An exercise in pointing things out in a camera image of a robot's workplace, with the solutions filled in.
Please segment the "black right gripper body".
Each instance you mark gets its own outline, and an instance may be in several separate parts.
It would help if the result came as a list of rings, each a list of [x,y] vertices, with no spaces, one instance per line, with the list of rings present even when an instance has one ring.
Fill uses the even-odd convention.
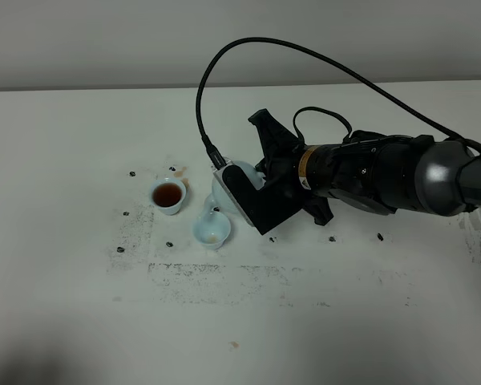
[[[433,137],[357,130],[340,144],[305,147],[297,164],[301,187],[378,215],[423,212],[414,174]]]

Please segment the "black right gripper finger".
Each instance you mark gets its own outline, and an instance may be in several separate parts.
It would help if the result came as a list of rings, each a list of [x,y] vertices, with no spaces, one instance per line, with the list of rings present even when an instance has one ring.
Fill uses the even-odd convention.
[[[333,219],[327,197],[311,194],[305,198],[303,209],[313,217],[316,225],[327,225]]]
[[[292,133],[279,123],[267,109],[261,109],[249,117],[257,129],[263,159],[255,166],[265,176],[280,176],[297,164],[297,156],[303,153],[305,139],[295,128]]]

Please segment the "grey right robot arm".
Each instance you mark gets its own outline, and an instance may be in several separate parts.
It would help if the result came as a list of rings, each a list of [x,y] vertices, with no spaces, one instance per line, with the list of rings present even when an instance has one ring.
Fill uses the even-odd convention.
[[[452,217],[481,208],[481,155],[461,139],[357,130],[340,144],[306,146],[295,164],[304,210],[318,225],[329,200],[382,216],[399,209]]]

